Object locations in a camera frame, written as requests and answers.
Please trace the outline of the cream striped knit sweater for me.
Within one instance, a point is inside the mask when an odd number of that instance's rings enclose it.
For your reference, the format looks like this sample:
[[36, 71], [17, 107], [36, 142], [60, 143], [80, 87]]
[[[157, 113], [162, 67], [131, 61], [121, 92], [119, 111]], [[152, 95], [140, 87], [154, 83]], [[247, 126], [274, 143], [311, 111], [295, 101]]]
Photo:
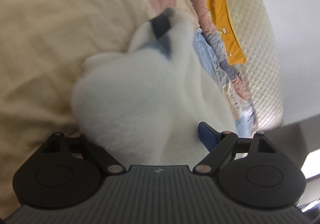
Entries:
[[88, 58], [71, 97], [81, 133], [129, 167], [196, 165], [208, 153], [200, 122], [236, 132], [193, 38], [192, 22], [168, 7], [135, 31], [126, 53]]

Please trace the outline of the cream quilted headboard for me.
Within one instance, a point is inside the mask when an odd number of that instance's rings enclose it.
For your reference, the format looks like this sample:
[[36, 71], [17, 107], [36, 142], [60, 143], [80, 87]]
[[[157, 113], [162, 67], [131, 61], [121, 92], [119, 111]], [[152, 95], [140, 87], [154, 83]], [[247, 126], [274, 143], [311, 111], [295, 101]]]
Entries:
[[283, 95], [274, 33], [263, 0], [227, 0], [232, 25], [247, 58], [240, 69], [257, 115], [257, 128], [270, 130], [283, 122]]

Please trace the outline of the yellow crown pillow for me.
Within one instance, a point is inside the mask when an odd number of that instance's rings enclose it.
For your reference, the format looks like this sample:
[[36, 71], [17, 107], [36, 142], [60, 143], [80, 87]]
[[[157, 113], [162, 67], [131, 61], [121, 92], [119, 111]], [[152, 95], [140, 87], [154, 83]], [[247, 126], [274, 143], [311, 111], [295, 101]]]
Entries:
[[225, 44], [228, 63], [230, 65], [244, 65], [247, 58], [237, 38], [227, 0], [207, 0], [207, 7], [212, 22]]

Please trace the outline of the patchwork plaid duvet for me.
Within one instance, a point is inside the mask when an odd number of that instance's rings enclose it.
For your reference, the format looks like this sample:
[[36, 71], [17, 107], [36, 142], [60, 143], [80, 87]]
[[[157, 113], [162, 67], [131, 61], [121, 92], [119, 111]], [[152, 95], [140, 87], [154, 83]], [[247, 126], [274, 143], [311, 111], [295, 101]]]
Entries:
[[207, 73], [208, 54], [227, 65], [206, 0], [1, 0], [1, 217], [20, 207], [12, 181], [22, 164], [54, 132], [81, 133], [71, 97], [85, 61], [126, 53], [135, 31], [168, 7], [192, 22]]

